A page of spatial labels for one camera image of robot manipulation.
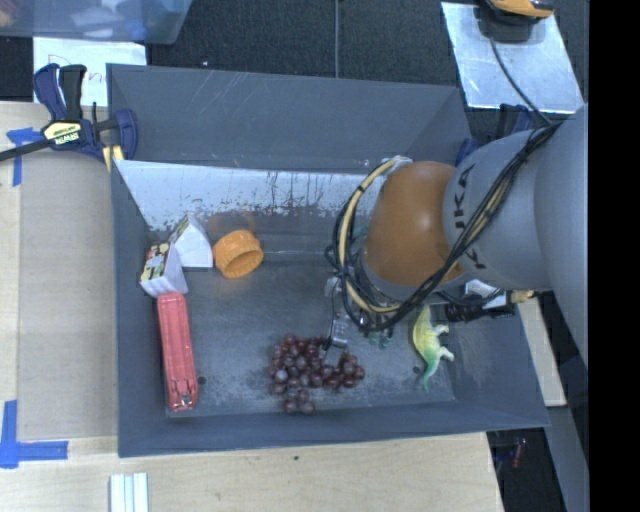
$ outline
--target metal plate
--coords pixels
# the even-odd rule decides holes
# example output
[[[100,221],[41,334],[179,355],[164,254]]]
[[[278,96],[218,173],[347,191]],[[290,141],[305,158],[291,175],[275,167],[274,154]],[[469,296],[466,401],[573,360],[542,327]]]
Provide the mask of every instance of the metal plate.
[[[522,104],[480,32],[475,8],[443,2],[442,9],[467,104],[478,108]],[[528,42],[496,46],[515,82],[541,111],[571,114],[584,104],[554,16],[538,22]]]

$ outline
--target black floor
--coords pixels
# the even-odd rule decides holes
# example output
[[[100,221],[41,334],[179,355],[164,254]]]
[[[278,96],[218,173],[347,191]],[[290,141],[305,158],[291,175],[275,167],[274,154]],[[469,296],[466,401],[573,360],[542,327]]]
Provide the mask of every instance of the black floor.
[[[194,0],[175,42],[147,45],[149,64],[361,80],[460,85],[439,1],[341,0],[336,46],[335,0]],[[457,3],[474,3],[458,1]],[[555,0],[556,20],[585,102],[589,100],[589,0]],[[31,101],[32,43],[0,36],[0,100]],[[497,111],[468,109],[480,144],[496,134]],[[559,362],[572,342],[543,297]],[[576,423],[588,457],[588,402]],[[544,432],[488,434],[507,512],[565,510]],[[514,440],[525,439],[515,461]]]

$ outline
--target black handle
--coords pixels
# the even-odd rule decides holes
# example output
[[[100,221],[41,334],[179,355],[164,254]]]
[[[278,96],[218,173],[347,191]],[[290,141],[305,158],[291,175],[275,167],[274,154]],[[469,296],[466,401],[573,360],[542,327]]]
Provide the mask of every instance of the black handle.
[[[67,121],[82,119],[80,97],[82,95],[82,80],[84,80],[86,72],[87,68],[82,64],[72,64],[60,68],[58,83],[67,106],[67,115],[65,116]]]

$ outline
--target gray cylinder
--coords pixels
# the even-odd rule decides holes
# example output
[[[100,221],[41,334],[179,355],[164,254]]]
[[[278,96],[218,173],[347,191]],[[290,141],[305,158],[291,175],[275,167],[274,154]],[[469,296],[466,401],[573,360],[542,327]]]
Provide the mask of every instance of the gray cylinder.
[[[587,363],[587,110],[558,128],[521,167],[502,210],[460,264],[507,290],[551,290]],[[478,149],[451,177],[443,203],[449,246],[504,166],[522,132]]]

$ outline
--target blue tape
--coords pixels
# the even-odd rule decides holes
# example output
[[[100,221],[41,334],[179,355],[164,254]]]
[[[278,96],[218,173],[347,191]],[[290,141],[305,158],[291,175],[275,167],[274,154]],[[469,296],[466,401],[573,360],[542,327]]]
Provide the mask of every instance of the blue tape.
[[[69,441],[21,443],[16,440],[18,402],[4,403],[2,437],[0,437],[0,468],[15,469],[22,461],[66,460]]]
[[[16,147],[29,142],[38,142],[44,138],[39,131],[33,128],[9,130],[7,137],[9,137],[9,140],[13,142]],[[17,187],[20,183],[22,183],[22,157],[18,156],[13,162],[13,186]]]

